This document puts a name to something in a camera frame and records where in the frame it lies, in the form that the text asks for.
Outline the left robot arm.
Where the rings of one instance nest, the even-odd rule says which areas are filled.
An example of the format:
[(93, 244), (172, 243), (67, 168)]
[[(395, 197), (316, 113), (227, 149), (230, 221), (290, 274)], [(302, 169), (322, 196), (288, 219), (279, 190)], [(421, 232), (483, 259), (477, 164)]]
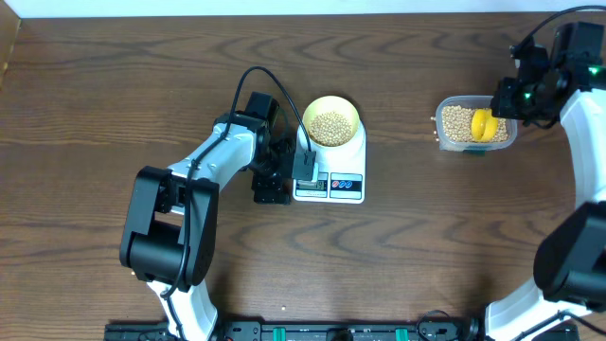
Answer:
[(214, 255), (221, 190), (239, 171), (253, 173), (258, 204), (287, 205), (291, 140), (272, 131), (279, 104), (255, 92), (244, 110), (217, 118), (209, 138), (183, 160), (147, 166), (134, 180), (119, 260), (148, 283), (180, 340), (208, 340), (219, 319), (205, 277)]

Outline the yellow measuring scoop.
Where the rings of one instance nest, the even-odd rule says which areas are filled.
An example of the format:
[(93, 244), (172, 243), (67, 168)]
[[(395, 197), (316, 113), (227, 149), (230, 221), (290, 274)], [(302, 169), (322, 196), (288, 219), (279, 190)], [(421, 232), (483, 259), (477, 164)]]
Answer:
[(498, 132), (499, 121), (491, 109), (477, 109), (472, 116), (472, 139), (475, 142), (491, 142)]

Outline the white digital kitchen scale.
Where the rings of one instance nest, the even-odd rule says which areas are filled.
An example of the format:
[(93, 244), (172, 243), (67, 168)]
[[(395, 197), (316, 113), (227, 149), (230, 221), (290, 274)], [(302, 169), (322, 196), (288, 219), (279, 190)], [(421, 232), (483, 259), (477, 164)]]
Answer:
[(361, 204), (365, 200), (365, 127), (340, 147), (312, 143), (316, 152), (316, 182), (294, 180), (297, 201), (332, 204)]

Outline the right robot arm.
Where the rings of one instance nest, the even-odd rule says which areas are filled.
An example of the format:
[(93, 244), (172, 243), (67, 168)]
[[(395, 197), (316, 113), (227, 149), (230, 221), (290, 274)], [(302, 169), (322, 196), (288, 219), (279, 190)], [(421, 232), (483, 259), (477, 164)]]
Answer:
[(567, 318), (605, 310), (604, 27), (560, 26), (550, 51), (526, 36), (511, 49), (518, 74), (498, 83), (493, 113), (525, 125), (561, 124), (572, 155), (575, 211), (540, 244), (533, 277), (485, 311), (488, 340), (531, 340)]

